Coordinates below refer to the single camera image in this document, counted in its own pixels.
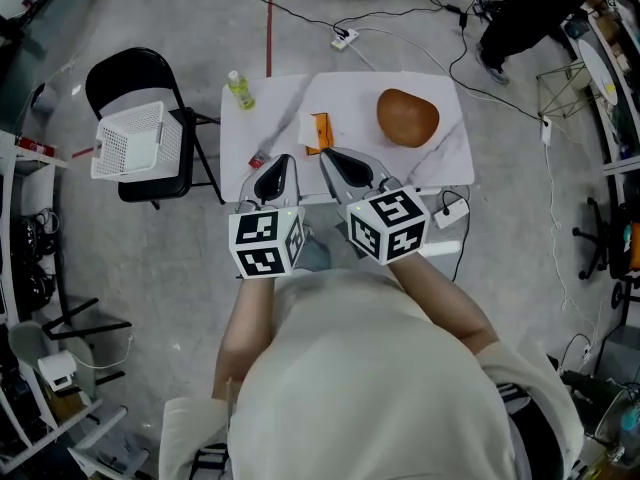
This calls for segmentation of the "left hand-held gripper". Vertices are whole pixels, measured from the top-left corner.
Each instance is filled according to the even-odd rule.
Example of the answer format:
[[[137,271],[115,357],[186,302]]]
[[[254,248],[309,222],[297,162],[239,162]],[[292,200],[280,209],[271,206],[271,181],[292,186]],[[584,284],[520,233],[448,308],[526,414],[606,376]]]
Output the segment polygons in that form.
[[[298,202],[297,165],[282,154],[243,183],[241,202],[229,216],[229,250],[243,279],[291,275],[305,243],[302,206],[260,208],[255,202]]]

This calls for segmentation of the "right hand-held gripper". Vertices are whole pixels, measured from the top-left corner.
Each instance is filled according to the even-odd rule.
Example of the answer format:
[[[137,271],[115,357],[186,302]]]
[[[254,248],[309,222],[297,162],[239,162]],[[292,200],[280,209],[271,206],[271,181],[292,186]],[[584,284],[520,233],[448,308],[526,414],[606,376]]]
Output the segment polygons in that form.
[[[319,156],[331,194],[365,194],[394,188],[395,178],[375,157],[348,148],[325,148]],[[386,190],[345,207],[347,238],[362,254],[387,265],[418,252],[426,242],[430,214],[412,186]]]

